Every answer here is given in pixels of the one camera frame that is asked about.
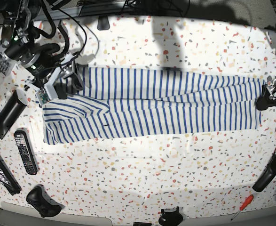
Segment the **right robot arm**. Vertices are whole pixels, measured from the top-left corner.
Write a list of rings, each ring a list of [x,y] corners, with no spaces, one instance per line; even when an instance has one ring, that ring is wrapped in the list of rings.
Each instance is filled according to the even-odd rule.
[[[75,62],[80,52],[69,52],[70,40],[61,22],[55,24],[44,0],[6,0],[1,34],[3,55],[15,60],[31,73],[24,90],[32,88],[41,104],[66,99],[59,79],[71,79],[75,91],[83,90],[83,81]]]

